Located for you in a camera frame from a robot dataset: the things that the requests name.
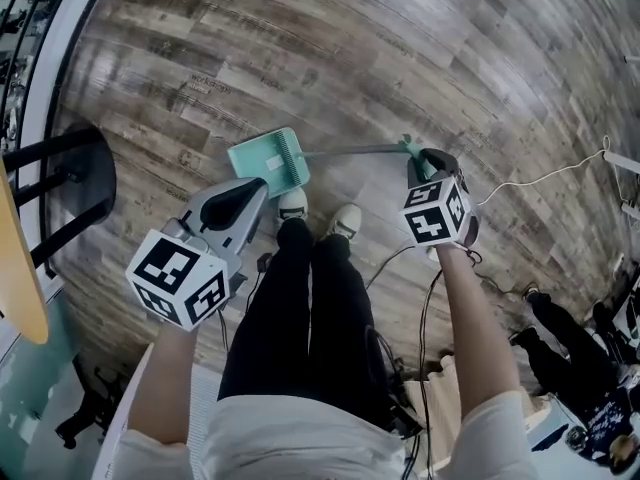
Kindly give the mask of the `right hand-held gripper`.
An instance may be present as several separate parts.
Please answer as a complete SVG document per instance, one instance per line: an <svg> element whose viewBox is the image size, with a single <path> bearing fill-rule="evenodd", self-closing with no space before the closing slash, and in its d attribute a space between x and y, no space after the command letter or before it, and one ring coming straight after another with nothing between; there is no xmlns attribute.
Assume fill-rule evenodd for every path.
<svg viewBox="0 0 640 480"><path fill-rule="evenodd" d="M401 216L418 246L470 248L478 239L479 216L458 161L424 148L407 164L408 194Z"/></svg>

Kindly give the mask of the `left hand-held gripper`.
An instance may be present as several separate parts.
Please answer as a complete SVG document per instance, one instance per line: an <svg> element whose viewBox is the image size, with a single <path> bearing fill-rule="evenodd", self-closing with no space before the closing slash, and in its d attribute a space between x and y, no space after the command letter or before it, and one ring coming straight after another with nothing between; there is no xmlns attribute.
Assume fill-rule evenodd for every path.
<svg viewBox="0 0 640 480"><path fill-rule="evenodd" d="M224 309L246 280L241 253L268 199L263 179L234 179L197 192L150 230L126 269L140 304L185 331Z"/></svg>

